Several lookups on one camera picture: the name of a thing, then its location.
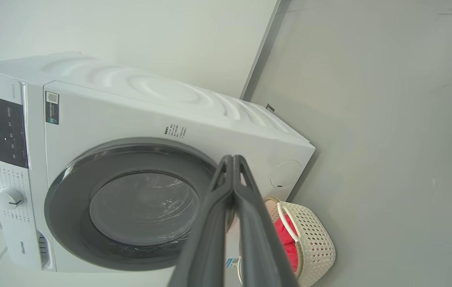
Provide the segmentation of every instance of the red cloth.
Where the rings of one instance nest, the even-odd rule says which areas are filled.
[[[290,220],[290,216],[285,214],[286,222],[290,225],[290,228],[293,230],[293,233],[297,234],[295,227],[293,226],[292,221]],[[290,233],[286,230],[281,218],[279,218],[275,223],[275,230],[279,235],[279,240],[283,243],[285,247],[286,255],[288,256],[288,260],[290,260],[290,265],[293,268],[293,272],[297,272],[297,266],[299,265],[299,255],[297,254],[297,247],[295,247],[295,241],[291,237]]]

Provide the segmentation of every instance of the front-loading washer door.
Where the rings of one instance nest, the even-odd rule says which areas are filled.
[[[58,242],[101,267],[170,267],[199,215],[216,164],[180,142],[116,140],[90,149],[56,178],[45,219]],[[229,223],[233,214],[228,214]]]

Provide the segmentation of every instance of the laundry basket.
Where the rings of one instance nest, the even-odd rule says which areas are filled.
[[[320,220],[309,208],[299,204],[280,201],[275,197],[267,197],[265,206],[275,223],[279,218],[284,227],[295,240],[299,264],[295,276],[301,287],[309,287],[317,282],[334,264],[336,249]],[[285,214],[292,220],[297,234],[293,233]],[[242,260],[238,264],[238,278],[242,284]]]

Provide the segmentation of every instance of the gray floor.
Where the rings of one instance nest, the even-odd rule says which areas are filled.
[[[253,92],[317,147],[314,286],[452,286],[452,0],[292,0]]]

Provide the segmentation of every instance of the washing machine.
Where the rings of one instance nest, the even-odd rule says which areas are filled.
[[[0,62],[0,218],[29,269],[167,281],[222,156],[284,200],[314,151],[262,106],[145,71],[80,53]]]

